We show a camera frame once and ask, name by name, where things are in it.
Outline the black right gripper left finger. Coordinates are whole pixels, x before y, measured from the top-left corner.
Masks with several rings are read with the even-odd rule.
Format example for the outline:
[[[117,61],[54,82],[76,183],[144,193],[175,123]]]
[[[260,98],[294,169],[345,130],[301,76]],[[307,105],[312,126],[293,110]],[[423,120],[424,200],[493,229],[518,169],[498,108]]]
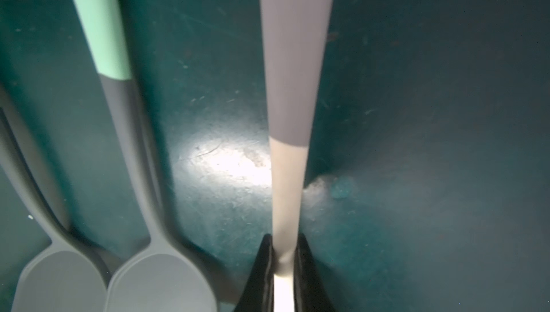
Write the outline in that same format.
[[[272,236],[261,241],[251,273],[234,312],[273,312],[274,249]]]

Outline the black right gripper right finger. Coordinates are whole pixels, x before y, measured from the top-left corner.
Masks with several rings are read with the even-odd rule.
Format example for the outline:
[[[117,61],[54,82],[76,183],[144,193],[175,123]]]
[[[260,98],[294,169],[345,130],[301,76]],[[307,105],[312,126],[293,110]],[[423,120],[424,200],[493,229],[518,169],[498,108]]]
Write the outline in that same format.
[[[294,307],[299,312],[335,312],[303,233],[298,235],[294,259]]]

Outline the green handled grey turner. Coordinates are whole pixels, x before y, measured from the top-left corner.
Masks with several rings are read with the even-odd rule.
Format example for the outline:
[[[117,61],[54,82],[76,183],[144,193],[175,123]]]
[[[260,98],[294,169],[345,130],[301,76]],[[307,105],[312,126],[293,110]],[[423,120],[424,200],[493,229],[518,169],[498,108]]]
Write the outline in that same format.
[[[192,255],[172,236],[146,118],[133,78],[119,0],[73,0],[110,110],[127,172],[150,236],[115,272],[105,311],[217,311],[219,303]]]

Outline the green handled grey spatula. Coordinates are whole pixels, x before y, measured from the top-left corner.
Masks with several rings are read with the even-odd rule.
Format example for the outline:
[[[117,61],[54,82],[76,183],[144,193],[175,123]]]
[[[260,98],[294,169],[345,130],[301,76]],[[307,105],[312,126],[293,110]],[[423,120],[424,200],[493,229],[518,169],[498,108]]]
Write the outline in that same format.
[[[74,239],[43,197],[8,118],[1,93],[1,167],[11,186],[50,244],[24,266],[13,311],[102,311],[107,298],[107,267]]]

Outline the grey handled beige spatula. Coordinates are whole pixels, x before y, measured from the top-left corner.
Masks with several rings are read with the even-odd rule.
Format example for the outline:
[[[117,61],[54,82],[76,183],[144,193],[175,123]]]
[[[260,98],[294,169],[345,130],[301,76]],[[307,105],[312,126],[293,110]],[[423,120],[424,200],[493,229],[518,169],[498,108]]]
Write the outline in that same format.
[[[294,259],[333,0],[260,0],[272,161],[274,310],[295,311]]]

